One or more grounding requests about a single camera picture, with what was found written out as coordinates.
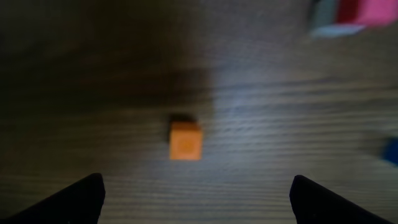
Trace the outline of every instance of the pink block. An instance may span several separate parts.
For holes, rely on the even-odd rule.
[[[340,0],[339,24],[386,26],[398,19],[398,0]]]

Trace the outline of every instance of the small orange toy block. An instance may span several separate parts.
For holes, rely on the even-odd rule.
[[[170,159],[200,160],[203,131],[194,122],[173,122],[170,131]]]

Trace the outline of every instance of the orange block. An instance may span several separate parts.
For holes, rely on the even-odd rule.
[[[173,122],[170,132],[170,159],[199,160],[203,131],[193,122]]]

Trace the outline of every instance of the orange cube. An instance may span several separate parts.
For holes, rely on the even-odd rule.
[[[203,132],[193,122],[173,122],[170,132],[170,159],[200,160]]]

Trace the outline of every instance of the wooden surface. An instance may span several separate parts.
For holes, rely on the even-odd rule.
[[[92,173],[103,223],[295,223],[303,174],[398,222],[398,26],[307,36],[309,1],[0,2],[0,218]],[[203,159],[170,161],[172,113]]]

